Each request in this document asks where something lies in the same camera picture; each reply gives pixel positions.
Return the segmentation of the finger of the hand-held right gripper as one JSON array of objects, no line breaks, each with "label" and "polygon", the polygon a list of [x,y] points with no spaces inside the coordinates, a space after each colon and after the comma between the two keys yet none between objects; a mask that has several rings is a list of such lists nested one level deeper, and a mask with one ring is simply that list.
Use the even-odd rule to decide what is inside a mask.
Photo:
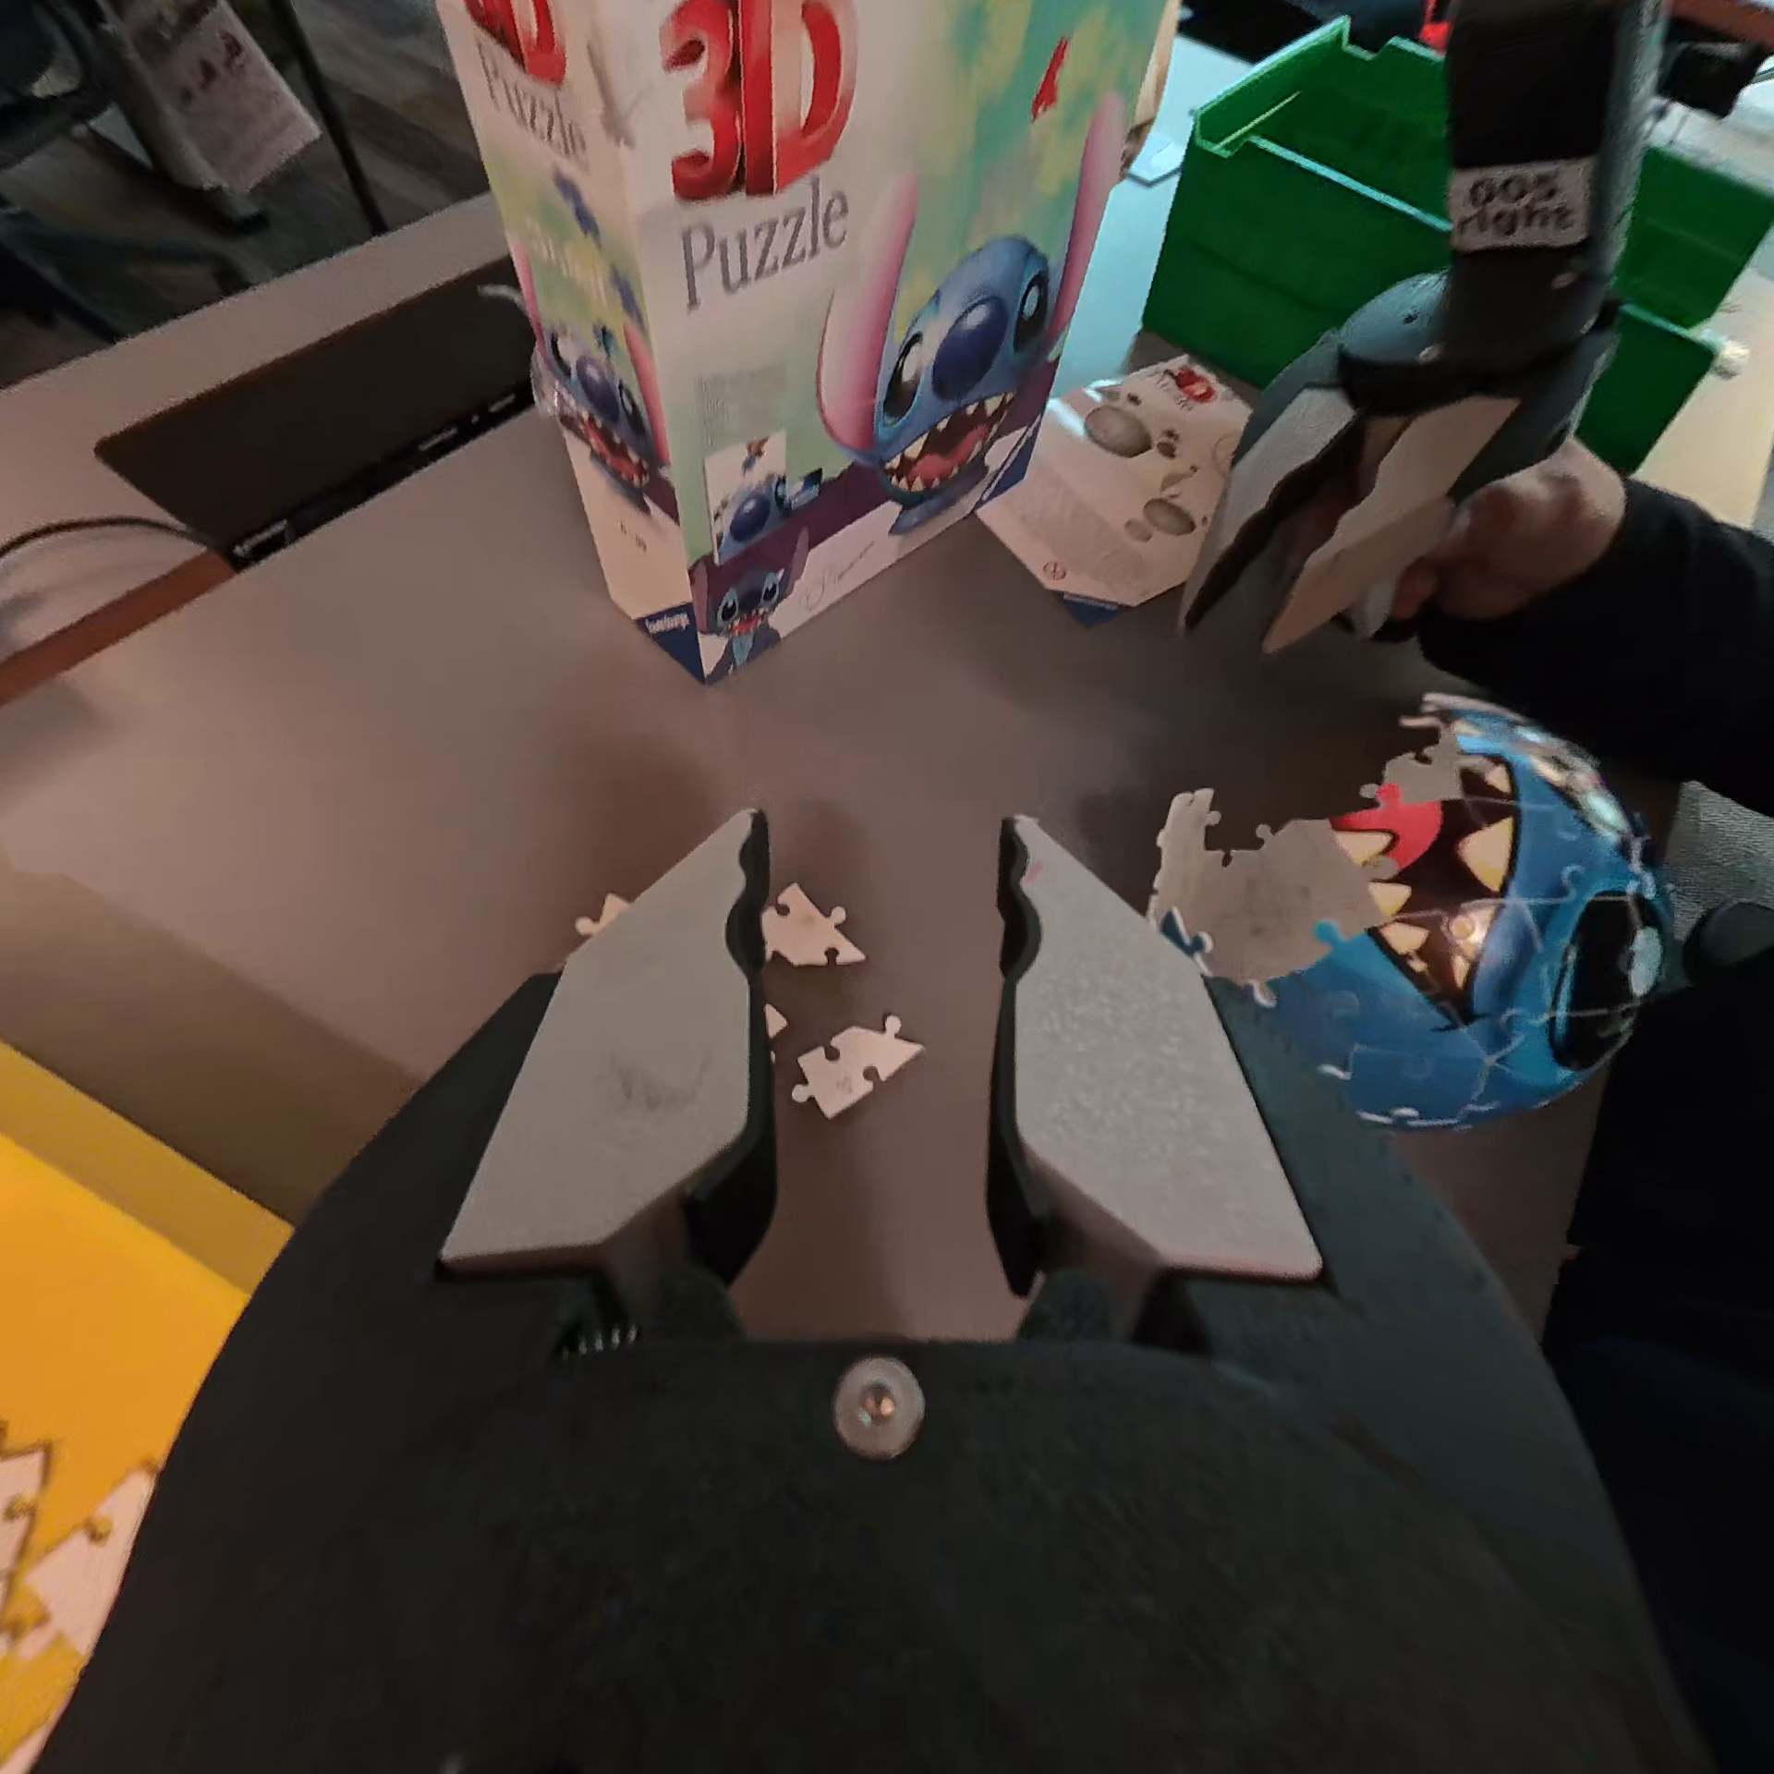
[{"label": "finger of the hand-held right gripper", "polygon": [[1342,617],[1363,638],[1381,634],[1401,576],[1452,528],[1459,474],[1518,405],[1518,394],[1470,394],[1407,421],[1364,493],[1303,559],[1262,649],[1287,651]]},{"label": "finger of the hand-held right gripper", "polygon": [[1178,632],[1194,634],[1258,555],[1309,504],[1352,503],[1369,412],[1344,388],[1264,388],[1236,442],[1227,482],[1183,590]]}]

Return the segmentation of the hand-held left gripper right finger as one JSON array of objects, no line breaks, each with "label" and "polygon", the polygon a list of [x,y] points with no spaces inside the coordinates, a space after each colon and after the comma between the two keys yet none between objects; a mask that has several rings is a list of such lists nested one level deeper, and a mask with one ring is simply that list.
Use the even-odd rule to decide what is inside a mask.
[{"label": "hand-held left gripper right finger", "polygon": [[988,1227],[1017,1297],[1086,1272],[1311,1283],[1325,1259],[1206,975],[1029,815],[1002,823]]}]

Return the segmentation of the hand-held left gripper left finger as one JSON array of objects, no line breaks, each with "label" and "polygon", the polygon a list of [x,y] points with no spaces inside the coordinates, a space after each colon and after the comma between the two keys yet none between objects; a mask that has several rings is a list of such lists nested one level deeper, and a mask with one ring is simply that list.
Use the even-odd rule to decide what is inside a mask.
[{"label": "hand-held left gripper left finger", "polygon": [[767,815],[743,808],[568,956],[444,1273],[743,1273],[774,1217],[767,896]]}]

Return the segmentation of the white puzzle pieces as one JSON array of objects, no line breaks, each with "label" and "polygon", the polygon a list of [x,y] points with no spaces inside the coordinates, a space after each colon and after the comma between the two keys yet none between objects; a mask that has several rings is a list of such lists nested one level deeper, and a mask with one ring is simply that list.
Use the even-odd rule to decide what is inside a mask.
[{"label": "white puzzle pieces", "polygon": [[[649,1089],[659,1106],[690,1106],[705,1131],[747,1125],[752,1062],[771,1065],[774,1039],[793,1029],[767,984],[737,964],[722,932],[698,937],[689,961],[631,954],[620,942],[613,956],[571,961],[562,986],[568,1007],[547,1013],[546,1034],[560,1019],[589,1022],[613,1085]],[[797,1058],[790,1096],[835,1119],[918,1056],[895,1015],[878,1029],[847,1026]]]}]

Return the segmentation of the blue white puzzle ball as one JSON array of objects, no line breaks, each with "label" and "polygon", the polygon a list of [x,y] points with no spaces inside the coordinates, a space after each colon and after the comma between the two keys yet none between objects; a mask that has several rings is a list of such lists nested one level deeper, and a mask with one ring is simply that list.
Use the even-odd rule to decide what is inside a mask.
[{"label": "blue white puzzle ball", "polygon": [[1218,848],[1211,789],[1159,832],[1149,921],[1249,992],[1367,1122],[1464,1128],[1574,1091],[1676,945],[1643,819],[1544,724],[1458,694],[1349,812]]}]

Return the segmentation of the person's right forearm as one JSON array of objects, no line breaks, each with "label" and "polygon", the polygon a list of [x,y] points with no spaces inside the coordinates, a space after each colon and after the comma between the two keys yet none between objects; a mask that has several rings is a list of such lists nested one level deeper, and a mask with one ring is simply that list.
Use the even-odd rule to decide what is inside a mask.
[{"label": "person's right forearm", "polygon": [[1604,557],[1487,623],[1415,618],[1442,674],[1560,734],[1771,812],[1771,541],[1626,479]]}]

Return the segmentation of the colourful cardboard puzzle box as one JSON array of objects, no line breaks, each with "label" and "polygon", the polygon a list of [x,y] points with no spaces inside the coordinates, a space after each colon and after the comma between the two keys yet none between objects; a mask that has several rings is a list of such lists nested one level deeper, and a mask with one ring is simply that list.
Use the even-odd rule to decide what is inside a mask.
[{"label": "colourful cardboard puzzle box", "polygon": [[700,684],[1023,474],[1163,5],[435,15],[610,599]]}]

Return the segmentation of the person's right hand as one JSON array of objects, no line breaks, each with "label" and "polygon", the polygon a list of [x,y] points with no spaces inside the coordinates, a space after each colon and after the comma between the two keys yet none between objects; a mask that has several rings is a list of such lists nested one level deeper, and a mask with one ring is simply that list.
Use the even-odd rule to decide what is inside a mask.
[{"label": "person's right hand", "polygon": [[1592,567],[1626,520],[1626,479],[1579,442],[1480,487],[1450,531],[1404,567],[1389,618],[1428,611],[1487,623],[1532,606]]}]

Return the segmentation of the white instruction leaflet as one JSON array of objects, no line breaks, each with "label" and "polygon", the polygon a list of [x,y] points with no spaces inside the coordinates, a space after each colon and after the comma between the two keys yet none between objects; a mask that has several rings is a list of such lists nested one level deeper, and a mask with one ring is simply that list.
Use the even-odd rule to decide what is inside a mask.
[{"label": "white instruction leaflet", "polygon": [[1027,465],[978,510],[1086,625],[1187,584],[1249,404],[1190,355],[1049,399]]}]

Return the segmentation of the stacked green plastic bins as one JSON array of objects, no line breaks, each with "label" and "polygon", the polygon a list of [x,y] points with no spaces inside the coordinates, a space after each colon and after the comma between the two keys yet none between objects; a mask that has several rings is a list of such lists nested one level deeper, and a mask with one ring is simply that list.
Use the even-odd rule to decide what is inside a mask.
[{"label": "stacked green plastic bins", "polygon": [[[1369,297],[1447,262],[1447,186],[1441,58],[1322,26],[1195,112],[1144,330],[1267,384]],[[1579,426],[1612,466],[1638,470],[1715,362],[1713,321],[1771,220],[1762,187],[1648,151],[1619,349]]]}]

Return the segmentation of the stacked yellow plastic bins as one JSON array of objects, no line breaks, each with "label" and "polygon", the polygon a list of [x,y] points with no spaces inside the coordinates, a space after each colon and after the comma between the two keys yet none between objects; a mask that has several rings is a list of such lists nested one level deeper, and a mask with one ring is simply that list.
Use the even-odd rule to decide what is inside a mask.
[{"label": "stacked yellow plastic bins", "polygon": [[31,1769],[292,1228],[3,1048],[3,1769]]}]

